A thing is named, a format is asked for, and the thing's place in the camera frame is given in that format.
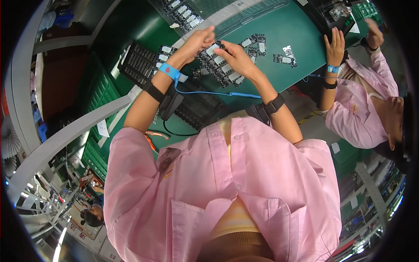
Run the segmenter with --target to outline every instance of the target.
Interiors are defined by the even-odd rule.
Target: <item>pink shirt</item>
[[[103,208],[124,261],[195,261],[239,196],[276,261],[326,260],[339,244],[340,199],[329,147],[292,145],[252,117],[233,118],[231,160],[217,123],[154,161],[134,128],[112,140]]]
[[[398,96],[397,84],[382,52],[370,55],[372,68],[352,58],[346,63],[384,99]],[[338,79],[335,102],[326,115],[326,127],[357,148],[374,148],[388,140],[383,124],[364,87]]]

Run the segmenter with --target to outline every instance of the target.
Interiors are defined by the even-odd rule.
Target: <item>orange scissors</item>
[[[156,152],[156,154],[158,154],[158,150],[157,148],[153,145],[153,143],[151,142],[151,139],[148,135],[158,135],[161,137],[164,137],[166,140],[170,138],[170,136],[168,134],[159,132],[159,131],[152,131],[152,130],[147,130],[144,134],[145,138],[147,139],[147,141],[149,142],[151,149],[153,149],[154,152]]]

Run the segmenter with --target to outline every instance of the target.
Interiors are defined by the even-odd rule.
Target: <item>hand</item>
[[[336,27],[332,28],[332,43],[329,43],[327,35],[324,35],[324,42],[326,44],[327,64],[334,67],[340,66],[345,53],[343,32],[338,31]]]
[[[366,18],[365,22],[369,28],[367,43],[371,49],[375,50],[384,43],[383,33],[378,28],[377,23],[371,18]]]
[[[231,68],[238,74],[252,80],[258,74],[262,73],[252,60],[250,60],[250,57],[241,46],[224,40],[221,40],[221,43],[225,46],[228,52],[220,48],[214,49],[214,52],[224,58]]]
[[[185,64],[189,64],[195,56],[214,43],[214,26],[204,30],[196,30],[186,42],[176,51],[167,63],[176,69],[181,69]]]
[[[99,187],[99,186],[94,186],[94,187],[93,187],[93,190],[94,190],[95,192],[103,193],[103,188],[101,188],[101,187]]]

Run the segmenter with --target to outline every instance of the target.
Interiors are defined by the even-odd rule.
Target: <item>black wristband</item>
[[[276,113],[282,107],[284,102],[285,99],[278,93],[277,97],[274,100],[270,101],[267,105],[265,105],[265,111],[268,114]]]
[[[157,102],[161,104],[164,100],[164,94],[160,92],[150,81],[145,83],[142,87],[143,91],[149,93]]]
[[[363,37],[362,39],[361,39],[361,43],[360,43],[363,47],[365,47],[365,48],[368,48],[369,50],[371,50],[371,51],[375,51],[375,50],[377,50],[378,49],[378,47],[376,48],[376,49],[372,49],[371,47],[370,47],[370,45],[368,44],[368,42],[367,42],[367,38],[366,37]]]
[[[338,85],[338,81],[336,81],[334,84],[329,84],[328,82],[324,82],[324,88],[326,89],[335,89]]]

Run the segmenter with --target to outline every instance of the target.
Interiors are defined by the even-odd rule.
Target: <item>woman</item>
[[[354,147],[369,149],[385,143],[390,150],[402,148],[404,99],[398,96],[397,84],[380,51],[383,34],[372,19],[365,21],[370,30],[361,44],[370,56],[371,68],[352,58],[342,63],[342,31],[332,29],[331,43],[324,36],[328,70],[320,110],[326,127]]]
[[[95,203],[93,205],[83,205],[85,210],[80,212],[80,217],[84,220],[81,221],[81,225],[85,223],[92,227],[99,227],[105,225],[103,220],[103,188],[95,186],[93,187],[95,192],[102,193],[98,198],[101,200],[101,205]]]
[[[151,80],[159,92],[171,72],[213,44],[213,30],[194,32],[160,67]],[[252,117],[225,119],[160,149],[156,162],[144,133],[159,102],[141,92],[110,146],[108,238],[127,262],[326,260],[341,232],[329,148],[303,141],[267,77],[240,46],[222,43],[228,52],[215,53],[274,108],[272,128]]]

